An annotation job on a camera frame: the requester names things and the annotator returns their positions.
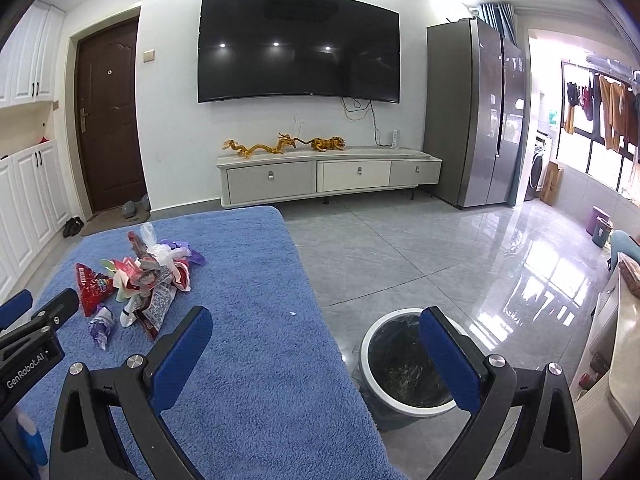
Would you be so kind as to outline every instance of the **blue curtain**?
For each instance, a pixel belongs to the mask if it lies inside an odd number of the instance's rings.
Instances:
[[[516,30],[513,25],[513,6],[506,3],[479,4],[478,16],[515,46]]]

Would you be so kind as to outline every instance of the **blue fuzzy blanket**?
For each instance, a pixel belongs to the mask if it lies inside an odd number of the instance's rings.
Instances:
[[[158,238],[188,241],[207,259],[191,267],[190,293],[178,292],[161,335],[194,304],[209,309],[213,336],[175,406],[162,418],[205,478],[404,479],[388,462],[369,412],[329,334],[298,252],[271,207],[202,213],[154,222]],[[74,264],[99,271],[102,258],[133,256],[127,228],[87,237],[49,283],[39,306],[75,286]],[[122,304],[107,302],[119,315]],[[78,313],[59,331],[64,360],[21,402],[50,443],[69,366],[114,367],[152,347],[141,326],[116,323],[106,352]],[[151,478],[114,418],[142,478]]]

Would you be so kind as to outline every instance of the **dragon figurine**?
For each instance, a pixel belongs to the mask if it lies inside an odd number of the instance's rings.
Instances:
[[[295,137],[293,141],[299,140],[302,144],[311,144],[316,152],[325,152],[326,150],[344,150],[344,139],[342,137],[332,137],[331,139],[321,139],[316,137],[311,140],[302,140]]]
[[[236,150],[238,155],[244,156],[244,158],[249,158],[255,150],[264,150],[267,153],[283,154],[284,152],[282,149],[285,146],[296,147],[296,140],[299,139],[291,139],[291,136],[287,134],[278,134],[278,145],[275,148],[267,146],[266,144],[254,144],[252,147],[247,148],[242,144],[236,143],[233,139],[229,139],[224,142],[222,149],[226,150],[227,148],[231,148],[232,150]]]

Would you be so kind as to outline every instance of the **television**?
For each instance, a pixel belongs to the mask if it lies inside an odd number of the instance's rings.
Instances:
[[[198,102],[276,95],[400,102],[398,14],[354,0],[202,0]]]

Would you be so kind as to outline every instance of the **tv stand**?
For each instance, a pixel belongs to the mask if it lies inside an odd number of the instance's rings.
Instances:
[[[407,148],[347,147],[343,151],[291,150],[244,158],[220,156],[222,207],[329,197],[437,184],[439,158]]]

